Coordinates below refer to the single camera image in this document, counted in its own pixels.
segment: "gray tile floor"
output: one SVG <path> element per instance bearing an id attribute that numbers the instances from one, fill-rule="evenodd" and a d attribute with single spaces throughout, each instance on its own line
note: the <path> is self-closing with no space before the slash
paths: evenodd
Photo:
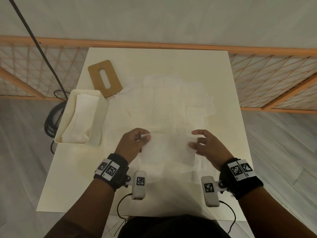
<path id="1" fill-rule="evenodd" d="M 50 101 L 0 99 L 0 237 L 43 237 L 62 213 L 36 212 L 53 155 L 43 130 Z M 266 189 L 317 233 L 317 116 L 243 112 L 254 168 Z M 120 219 L 110 216 L 104 237 Z M 228 230 L 230 221 L 219 221 Z M 237 222 L 232 238 L 254 237 Z"/>

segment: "sleeve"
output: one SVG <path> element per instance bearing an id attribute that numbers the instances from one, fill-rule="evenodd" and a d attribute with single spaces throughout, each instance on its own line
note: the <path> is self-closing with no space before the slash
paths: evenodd
<path id="1" fill-rule="evenodd" d="M 81 226 L 61 218 L 44 238 L 97 238 Z"/>

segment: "gray wall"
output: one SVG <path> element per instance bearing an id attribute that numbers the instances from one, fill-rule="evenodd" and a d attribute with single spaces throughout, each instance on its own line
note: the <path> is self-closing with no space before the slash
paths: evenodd
<path id="1" fill-rule="evenodd" d="M 317 48 L 317 0 L 15 0 L 36 36 Z M 27 36 L 8 0 L 0 35 Z"/>

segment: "white plastic box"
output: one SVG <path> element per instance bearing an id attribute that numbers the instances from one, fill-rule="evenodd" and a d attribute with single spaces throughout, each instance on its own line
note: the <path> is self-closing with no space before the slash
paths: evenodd
<path id="1" fill-rule="evenodd" d="M 59 124 L 54 141 L 55 143 L 63 143 L 62 135 L 73 118 L 78 94 L 88 94 L 88 95 L 98 96 L 99 100 L 98 100 L 97 108 L 94 114 L 93 123 L 91 126 L 91 131 L 90 131 L 90 135 L 89 135 L 89 139 L 87 143 L 85 144 L 72 143 L 72 144 L 73 145 L 91 145 L 94 147 L 98 147 L 100 145 L 100 140 L 101 140 L 102 125 L 105 120 L 107 109 L 108 109 L 108 102 L 106 101 L 106 99 L 104 98 L 104 96 L 101 94 L 99 90 L 74 89 L 73 91 L 70 92 L 70 95 L 65 107 L 65 111 L 61 118 L 61 122 Z"/>

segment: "white table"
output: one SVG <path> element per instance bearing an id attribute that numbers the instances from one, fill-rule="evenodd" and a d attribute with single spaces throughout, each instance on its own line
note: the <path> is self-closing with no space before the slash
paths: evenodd
<path id="1" fill-rule="evenodd" d="M 214 97 L 216 108 L 216 114 L 208 117 L 209 130 L 235 157 L 252 163 L 226 51 L 90 48 L 77 89 L 94 89 L 87 68 L 107 59 L 112 62 L 123 87 L 127 76 L 176 74 L 186 81 L 201 81 L 207 93 Z M 113 152 L 102 141 L 101 144 L 98 148 L 58 145 L 37 211 L 66 212 L 77 201 L 92 181 L 93 172 L 99 162 Z M 210 165 L 208 172 L 196 172 L 194 175 L 199 179 L 204 175 L 212 175 L 217 180 L 219 172 Z M 117 214 L 119 200 L 130 192 L 131 187 L 117 190 L 111 215 Z M 219 193 L 219 199 L 233 208 L 237 220 L 246 220 L 238 202 L 228 192 Z M 189 213 L 210 219 L 233 220 L 232 212 L 225 205 L 220 205 L 219 208 L 205 206 L 201 185 L 171 180 L 148 184 L 144 200 L 126 198 L 119 210 L 121 215 L 126 216 Z"/>

